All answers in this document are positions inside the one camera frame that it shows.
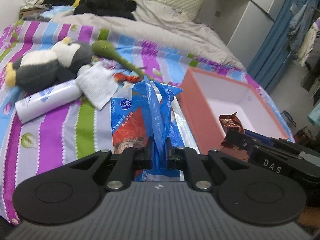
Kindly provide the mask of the person's right hand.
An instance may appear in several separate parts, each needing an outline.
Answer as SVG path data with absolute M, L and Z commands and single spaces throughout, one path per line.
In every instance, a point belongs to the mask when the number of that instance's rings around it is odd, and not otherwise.
M 303 226 L 320 228 L 320 208 L 305 207 L 303 213 L 298 219 L 298 223 Z

